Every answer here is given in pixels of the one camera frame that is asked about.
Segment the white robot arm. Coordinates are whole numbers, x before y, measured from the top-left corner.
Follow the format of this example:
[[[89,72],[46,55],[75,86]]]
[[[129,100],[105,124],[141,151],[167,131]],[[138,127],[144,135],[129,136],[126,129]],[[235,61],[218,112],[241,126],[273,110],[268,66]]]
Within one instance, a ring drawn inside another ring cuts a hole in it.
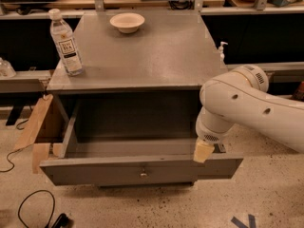
[[[205,162],[234,124],[304,152],[304,103],[271,95],[268,87],[266,73],[255,65],[239,66],[202,86],[195,162]]]

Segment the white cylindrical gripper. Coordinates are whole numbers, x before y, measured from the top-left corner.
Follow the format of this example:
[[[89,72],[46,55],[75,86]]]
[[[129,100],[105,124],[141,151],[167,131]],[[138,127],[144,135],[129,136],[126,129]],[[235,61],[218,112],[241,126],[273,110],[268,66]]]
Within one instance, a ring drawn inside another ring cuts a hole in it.
[[[214,152],[214,143],[222,143],[233,124],[209,112],[205,107],[201,109],[196,121],[198,135],[193,160],[204,163]]]

